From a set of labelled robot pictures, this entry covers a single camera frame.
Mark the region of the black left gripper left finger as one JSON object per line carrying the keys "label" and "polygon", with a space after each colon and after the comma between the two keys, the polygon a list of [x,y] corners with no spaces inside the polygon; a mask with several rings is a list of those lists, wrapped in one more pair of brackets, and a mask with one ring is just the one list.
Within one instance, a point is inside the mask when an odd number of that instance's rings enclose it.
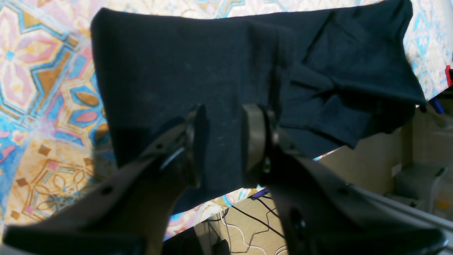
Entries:
{"label": "black left gripper left finger", "polygon": [[202,182],[207,117],[194,107],[185,121],[55,216],[11,225],[3,255],[160,255],[181,195]]}

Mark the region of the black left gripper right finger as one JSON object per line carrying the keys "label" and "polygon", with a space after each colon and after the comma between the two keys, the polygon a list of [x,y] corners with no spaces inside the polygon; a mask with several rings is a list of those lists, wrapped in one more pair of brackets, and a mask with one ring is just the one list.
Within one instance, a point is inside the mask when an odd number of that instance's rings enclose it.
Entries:
{"label": "black left gripper right finger", "polygon": [[309,158],[255,104],[242,107],[242,184],[269,190],[290,255],[437,255],[448,245],[440,228],[378,207]]}

